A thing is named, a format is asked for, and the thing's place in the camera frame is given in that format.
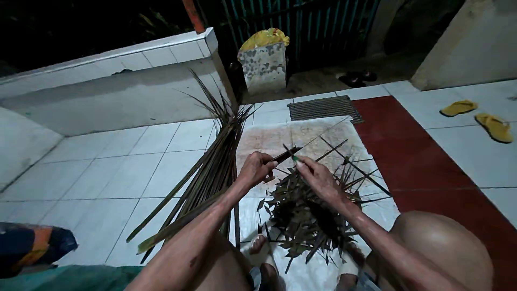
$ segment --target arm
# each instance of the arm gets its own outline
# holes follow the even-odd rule
[[[126,290],[183,290],[187,287],[224,218],[249,189],[264,180],[278,164],[270,160],[272,157],[264,153],[250,154],[232,186],[167,242]]]
[[[417,290],[466,290],[434,263],[398,243],[392,234],[380,227],[351,202],[332,177],[327,167],[308,157],[299,157],[296,168],[316,194],[344,215],[366,243],[391,265],[403,279]]]

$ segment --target hand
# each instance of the hand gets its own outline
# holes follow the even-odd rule
[[[267,174],[273,175],[272,170],[278,166],[278,162],[271,162],[272,159],[272,156],[265,153],[251,153],[246,158],[237,179],[244,180],[250,189],[257,186]]]
[[[296,168],[319,198],[331,206],[341,200],[342,191],[327,167],[306,156],[297,156],[297,158],[300,161],[296,162]]]

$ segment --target yellow sandal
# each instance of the yellow sandal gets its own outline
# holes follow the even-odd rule
[[[498,142],[511,143],[513,136],[510,132],[510,124],[500,117],[479,113],[474,116],[476,121],[484,127],[490,137]]]
[[[460,113],[471,112],[472,110],[476,110],[478,108],[478,104],[476,102],[472,102],[470,100],[463,100],[454,102],[453,104],[445,107],[440,110],[442,115],[447,117],[454,117]]]

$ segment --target red tile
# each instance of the red tile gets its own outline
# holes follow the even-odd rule
[[[515,289],[517,231],[508,220],[395,98],[355,100],[353,104],[365,121],[356,124],[356,130],[399,210],[438,213],[461,223],[490,253],[494,290]]]
[[[380,139],[361,136],[361,140],[392,191],[475,187],[425,131]]]
[[[386,135],[422,134],[425,130],[393,96],[352,101],[363,123],[356,124],[359,135],[382,138]]]
[[[517,231],[478,189],[391,193],[401,212],[420,210],[441,214],[470,230],[485,244],[492,258],[493,289],[514,289]]]

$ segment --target wall ledge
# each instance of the wall ledge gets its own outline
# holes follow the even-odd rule
[[[217,49],[214,29],[188,32],[82,57],[0,78],[0,99],[111,76],[210,57]]]

